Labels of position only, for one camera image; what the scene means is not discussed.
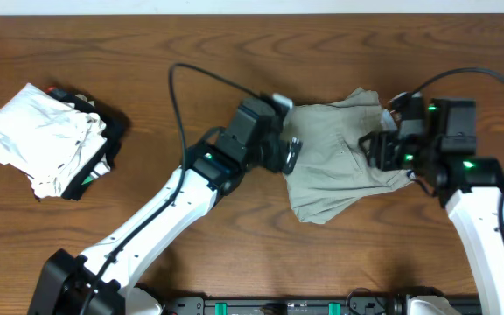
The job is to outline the grey-green shorts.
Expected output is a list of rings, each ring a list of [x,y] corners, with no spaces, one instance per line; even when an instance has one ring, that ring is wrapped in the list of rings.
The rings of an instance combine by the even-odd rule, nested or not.
[[[384,108],[372,90],[356,88],[346,99],[293,109],[282,138],[302,142],[284,178],[290,208],[301,222],[325,224],[357,200],[410,184],[408,172],[371,168],[359,138],[382,129]]]

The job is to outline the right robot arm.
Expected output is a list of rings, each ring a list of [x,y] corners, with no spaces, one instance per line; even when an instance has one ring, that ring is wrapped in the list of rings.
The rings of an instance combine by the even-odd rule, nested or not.
[[[389,105],[396,128],[359,140],[368,165],[424,178],[463,243],[482,313],[504,314],[504,173],[476,154],[476,102],[401,93]]]

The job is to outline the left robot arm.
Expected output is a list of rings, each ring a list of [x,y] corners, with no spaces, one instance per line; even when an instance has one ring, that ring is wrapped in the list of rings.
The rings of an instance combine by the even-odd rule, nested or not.
[[[244,99],[230,124],[212,127],[190,146],[164,187],[116,231],[72,256],[45,263],[30,314],[160,314],[138,288],[144,272],[186,228],[229,195],[250,169],[289,174],[302,143],[281,139],[293,101],[280,94]]]

